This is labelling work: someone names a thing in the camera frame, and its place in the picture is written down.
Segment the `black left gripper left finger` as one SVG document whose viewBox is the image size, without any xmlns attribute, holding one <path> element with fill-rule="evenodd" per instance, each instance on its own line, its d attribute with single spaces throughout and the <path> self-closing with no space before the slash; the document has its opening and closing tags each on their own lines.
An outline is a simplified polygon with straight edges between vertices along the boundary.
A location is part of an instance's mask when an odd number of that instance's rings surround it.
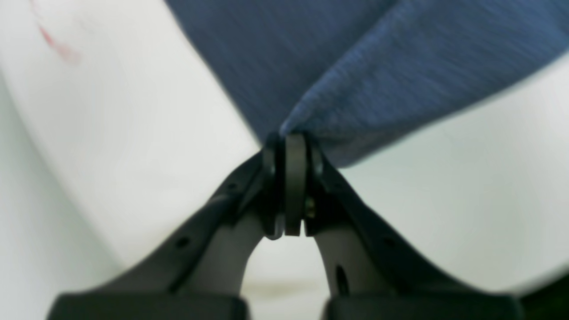
<svg viewBox="0 0 569 320">
<path fill-rule="evenodd" d="M 262 238 L 279 239 L 282 140 L 270 134 L 207 203 L 134 267 L 81 293 L 61 294 L 49 320 L 248 320 L 240 298 Z"/>
</svg>

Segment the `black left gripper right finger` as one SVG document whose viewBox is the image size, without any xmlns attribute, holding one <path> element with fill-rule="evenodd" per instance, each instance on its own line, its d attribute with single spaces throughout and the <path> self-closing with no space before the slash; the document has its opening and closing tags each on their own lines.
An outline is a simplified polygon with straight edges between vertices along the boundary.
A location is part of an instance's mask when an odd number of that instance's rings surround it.
<svg viewBox="0 0 569 320">
<path fill-rule="evenodd" d="M 314 238 L 331 298 L 324 320 L 521 320 L 520 302 L 464 284 L 370 209 L 305 135 L 284 140 L 284 232 Z"/>
</svg>

